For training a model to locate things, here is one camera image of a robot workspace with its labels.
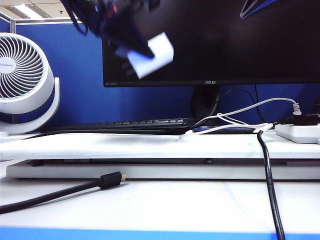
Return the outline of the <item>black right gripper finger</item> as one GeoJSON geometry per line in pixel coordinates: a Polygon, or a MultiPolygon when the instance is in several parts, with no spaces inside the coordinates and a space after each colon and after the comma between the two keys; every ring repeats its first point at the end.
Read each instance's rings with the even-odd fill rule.
{"type": "Polygon", "coordinates": [[[240,18],[245,19],[274,2],[276,0],[246,0],[240,11],[240,18]]]}

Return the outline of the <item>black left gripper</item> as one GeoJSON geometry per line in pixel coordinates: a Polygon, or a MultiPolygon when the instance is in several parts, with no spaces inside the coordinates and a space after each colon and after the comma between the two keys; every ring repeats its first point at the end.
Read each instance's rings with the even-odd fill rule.
{"type": "Polygon", "coordinates": [[[135,15],[144,7],[152,12],[159,6],[159,0],[83,0],[83,34],[92,31],[107,38],[114,54],[121,58],[127,58],[131,51],[153,58],[154,53],[135,23],[135,15]]]}

